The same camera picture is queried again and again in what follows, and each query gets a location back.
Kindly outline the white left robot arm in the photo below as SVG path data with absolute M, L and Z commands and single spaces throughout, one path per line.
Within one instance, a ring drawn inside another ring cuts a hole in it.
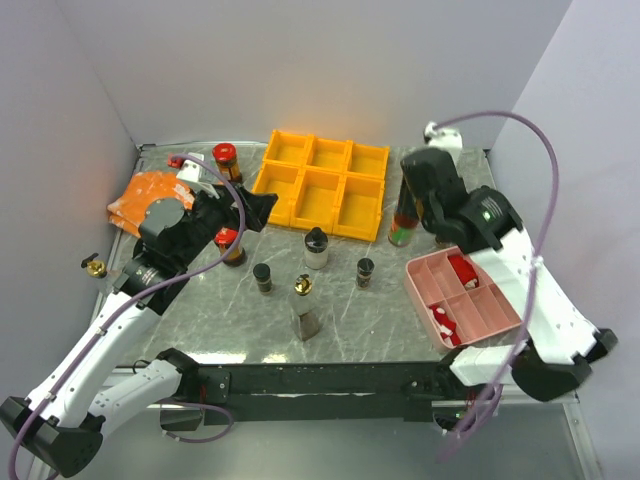
M 261 231 L 277 201 L 274 193 L 233 184 L 197 192 L 190 208 L 174 198 L 152 202 L 134 255 L 94 323 L 38 387 L 2 403 L 1 422 L 15 448 L 70 478 L 93 460 L 108 435 L 147 406 L 193 399 L 199 365 L 174 348 L 123 384 L 101 387 L 131 343 L 162 318 L 191 278 L 189 265 L 215 236 L 223 229 Z

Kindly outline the glass oil bottle gold spout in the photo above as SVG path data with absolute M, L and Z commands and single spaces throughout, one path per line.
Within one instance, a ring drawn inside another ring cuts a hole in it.
M 289 297 L 292 311 L 292 328 L 300 341 L 306 342 L 321 330 L 320 316 L 316 308 L 313 282 L 309 274 L 300 274 L 294 281 Z

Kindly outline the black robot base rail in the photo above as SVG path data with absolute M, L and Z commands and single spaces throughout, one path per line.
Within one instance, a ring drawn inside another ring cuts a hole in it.
M 430 422 L 439 401 L 465 403 L 467 387 L 434 361 L 204 365 L 162 399 L 220 406 L 239 422 L 400 418 Z

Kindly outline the red lid sauce jar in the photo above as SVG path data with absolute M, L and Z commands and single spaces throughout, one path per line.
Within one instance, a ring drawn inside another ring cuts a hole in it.
M 221 255 L 228 253 L 223 263 L 229 267 L 239 267 L 246 261 L 244 248 L 240 244 L 232 247 L 237 238 L 238 232 L 226 227 L 223 227 L 214 237 L 214 243 L 218 247 L 219 253 Z
M 217 144 L 212 148 L 212 156 L 219 171 L 230 182 L 243 182 L 243 175 L 238 165 L 237 150 L 232 143 L 223 142 Z

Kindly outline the red lid sauce jar front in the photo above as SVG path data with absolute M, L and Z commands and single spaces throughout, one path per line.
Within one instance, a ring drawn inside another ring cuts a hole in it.
M 232 247 L 237 238 L 238 232 L 226 227 L 223 227 L 214 237 L 214 243 L 218 247 L 219 253 L 221 255 L 228 253 L 223 263 L 229 267 L 239 267 L 246 261 L 244 248 L 240 244 Z

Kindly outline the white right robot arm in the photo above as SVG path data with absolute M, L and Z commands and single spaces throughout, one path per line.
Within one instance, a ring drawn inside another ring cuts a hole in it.
M 437 376 L 440 391 L 460 398 L 475 385 L 515 384 L 547 402 L 582 386 L 592 363 L 611 353 L 618 338 L 567 297 L 506 196 L 486 185 L 467 190 L 441 149 L 416 150 L 400 167 L 424 229 L 484 271 L 521 320 L 508 345 L 461 346 L 447 354 Z

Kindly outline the red lid sauce jar back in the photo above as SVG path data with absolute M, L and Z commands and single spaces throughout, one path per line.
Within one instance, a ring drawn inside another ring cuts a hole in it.
M 237 150 L 232 143 L 223 142 L 217 144 L 212 148 L 212 156 L 219 171 L 230 182 L 243 182 L 243 175 L 238 165 Z

